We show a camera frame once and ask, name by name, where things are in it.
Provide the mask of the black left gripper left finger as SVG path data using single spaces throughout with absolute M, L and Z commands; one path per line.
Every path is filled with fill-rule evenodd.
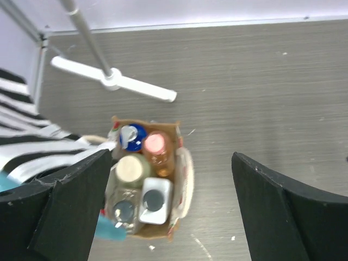
M 1 193 L 1 260 L 87 260 L 111 168 L 98 151 Z

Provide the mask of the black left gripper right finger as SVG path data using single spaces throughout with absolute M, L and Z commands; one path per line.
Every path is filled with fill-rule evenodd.
M 347 197 L 234 152 L 232 174 L 252 260 L 347 260 Z

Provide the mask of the clear bottle dark cap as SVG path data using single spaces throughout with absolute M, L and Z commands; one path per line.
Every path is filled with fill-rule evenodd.
M 123 227 L 127 234 L 136 234 L 143 226 L 139 221 L 141 190 L 126 188 L 109 178 L 105 190 L 105 214 L 116 227 Z

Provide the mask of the green bottle cream cap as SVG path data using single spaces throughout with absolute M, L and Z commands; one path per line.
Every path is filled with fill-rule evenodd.
M 116 178 L 126 188 L 140 189 L 145 178 L 155 176 L 152 166 L 140 153 L 122 157 L 115 168 Z

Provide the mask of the burlap watermelon canvas bag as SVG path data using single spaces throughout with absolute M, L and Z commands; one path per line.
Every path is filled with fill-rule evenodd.
M 112 157 L 118 161 L 131 153 L 142 153 L 142 149 L 139 152 L 127 152 L 122 149 L 119 141 L 120 130 L 123 126 L 131 123 L 142 125 L 147 132 L 147 135 L 152 131 L 162 131 L 166 133 L 174 147 L 175 153 L 175 171 L 173 180 L 172 191 L 172 203 L 169 213 L 169 217 L 166 222 L 162 225 L 152 225 L 142 223 L 142 228 L 136 234 L 130 234 L 134 237 L 140 238 L 172 238 L 172 235 L 180 219 L 184 218 L 190 208 L 192 195 L 194 191 L 194 165 L 191 154 L 183 146 L 183 139 L 179 131 L 179 123 L 150 123 L 141 120 L 120 120 L 117 117 L 113 117 L 114 126 L 110 130 L 108 137 L 100 137 L 95 135 L 86 135 L 84 138 L 89 142 L 96 142 L 102 144 L 106 141 L 112 141 L 116 144 L 116 147 L 112 151 Z M 115 174 L 116 164 L 111 167 L 109 178 L 117 180 Z

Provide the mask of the white bottle dark cap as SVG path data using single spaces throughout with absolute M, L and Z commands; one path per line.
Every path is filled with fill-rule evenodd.
M 169 179 L 145 178 L 139 205 L 139 221 L 162 225 L 169 217 L 173 183 Z

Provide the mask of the blue pump bottle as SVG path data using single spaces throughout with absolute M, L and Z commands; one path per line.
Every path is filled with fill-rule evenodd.
M 119 141 L 123 150 L 139 152 L 142 149 L 142 140 L 147 137 L 146 129 L 139 124 L 131 123 L 120 130 Z

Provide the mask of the orange bottle pink cap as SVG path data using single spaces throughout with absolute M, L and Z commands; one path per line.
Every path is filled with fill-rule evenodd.
M 142 141 L 142 153 L 157 176 L 173 180 L 175 153 L 169 136 L 162 131 L 152 131 Z

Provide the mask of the black white striped cloth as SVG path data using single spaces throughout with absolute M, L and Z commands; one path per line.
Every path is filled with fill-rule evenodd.
M 47 176 L 99 148 L 37 110 L 26 82 L 1 70 L 1 173 L 22 184 Z

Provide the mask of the white metal clothes rack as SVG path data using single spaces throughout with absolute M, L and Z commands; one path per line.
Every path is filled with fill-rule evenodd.
M 96 59 L 99 67 L 92 67 L 78 63 L 59 55 L 52 58 L 51 65 L 53 67 L 61 71 L 95 80 L 109 91 L 115 91 L 122 88 L 164 102 L 175 101 L 177 92 L 174 90 L 165 89 L 153 84 L 123 76 L 120 70 L 117 68 L 112 68 L 102 54 L 102 51 L 94 39 L 77 3 L 75 1 L 60 1 L 60 4 L 66 11 L 67 16 L 79 34 L 90 48 L 91 54 Z

